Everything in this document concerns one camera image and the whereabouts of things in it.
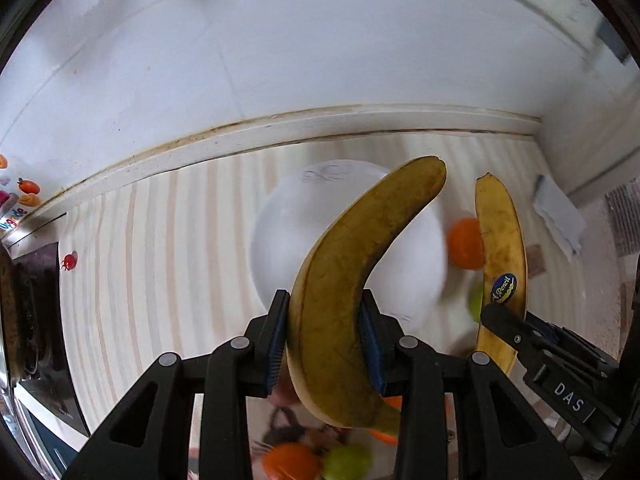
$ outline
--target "yellow banana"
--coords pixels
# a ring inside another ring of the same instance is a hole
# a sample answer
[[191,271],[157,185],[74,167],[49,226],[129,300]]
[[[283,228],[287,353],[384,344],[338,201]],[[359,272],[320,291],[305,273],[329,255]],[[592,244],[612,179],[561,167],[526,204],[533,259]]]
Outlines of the yellow banana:
[[[516,277],[515,292],[506,308],[524,318],[527,312],[527,259],[518,215],[509,192],[492,174],[476,181],[476,216],[484,247],[484,291],[482,306],[491,302],[492,287],[506,273]],[[506,280],[503,289],[511,286]],[[487,353],[507,375],[516,352],[507,343],[480,326],[476,350]]]
[[342,213],[300,268],[289,303],[289,370],[302,403],[328,424],[398,435],[398,410],[369,383],[356,310],[373,267],[446,173],[436,156],[393,171]]

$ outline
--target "small red object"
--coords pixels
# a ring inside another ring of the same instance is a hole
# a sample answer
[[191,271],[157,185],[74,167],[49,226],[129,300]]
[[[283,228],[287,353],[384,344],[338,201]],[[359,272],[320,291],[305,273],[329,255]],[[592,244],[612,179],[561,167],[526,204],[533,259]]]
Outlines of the small red object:
[[62,260],[62,266],[60,267],[60,269],[72,270],[76,267],[77,263],[78,263],[78,253],[73,251],[71,254],[68,254],[67,256],[64,257],[64,259]]

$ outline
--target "orange fruit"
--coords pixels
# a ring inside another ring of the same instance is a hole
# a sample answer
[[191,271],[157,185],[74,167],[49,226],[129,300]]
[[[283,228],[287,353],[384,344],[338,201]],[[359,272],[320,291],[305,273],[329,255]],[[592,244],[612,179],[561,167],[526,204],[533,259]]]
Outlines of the orange fruit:
[[449,257],[461,269],[478,270],[484,265],[484,251],[477,218],[459,220],[447,233]]
[[[397,408],[398,410],[402,407],[402,397],[385,397],[384,401]],[[390,446],[397,446],[398,439],[394,436],[388,435],[386,433],[382,433],[381,431],[369,430],[369,433],[372,434],[376,439],[384,442],[385,444],[389,444]]]
[[269,480],[316,480],[322,462],[307,446],[287,442],[262,457],[262,468]]

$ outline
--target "striped tablecloth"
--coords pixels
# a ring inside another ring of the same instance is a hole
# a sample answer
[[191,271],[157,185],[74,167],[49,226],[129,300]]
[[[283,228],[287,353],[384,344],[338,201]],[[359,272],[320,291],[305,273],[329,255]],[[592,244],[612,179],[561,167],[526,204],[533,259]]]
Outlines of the striped tablecloth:
[[[395,168],[419,155],[447,163],[439,200],[445,225],[473,212],[476,178],[491,172],[513,196],[527,245],[539,244],[546,273],[530,282],[529,308],[584,331],[584,287],[534,213],[531,196],[548,167],[530,137],[460,132],[379,134],[305,142],[210,160],[158,174],[68,212],[60,255],[61,304],[71,375],[94,430],[142,372],[165,351],[211,352],[264,313],[248,268],[252,228],[284,176],[335,158]],[[417,333],[439,351],[468,337],[472,276],[450,267],[439,306]]]

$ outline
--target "fruit label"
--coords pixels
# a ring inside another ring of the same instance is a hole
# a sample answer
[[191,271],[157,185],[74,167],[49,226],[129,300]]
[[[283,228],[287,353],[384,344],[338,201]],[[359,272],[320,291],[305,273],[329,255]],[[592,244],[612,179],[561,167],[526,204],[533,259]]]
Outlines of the fruit label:
[[491,301],[493,303],[507,303],[516,292],[516,277],[507,272],[495,280],[491,288]]

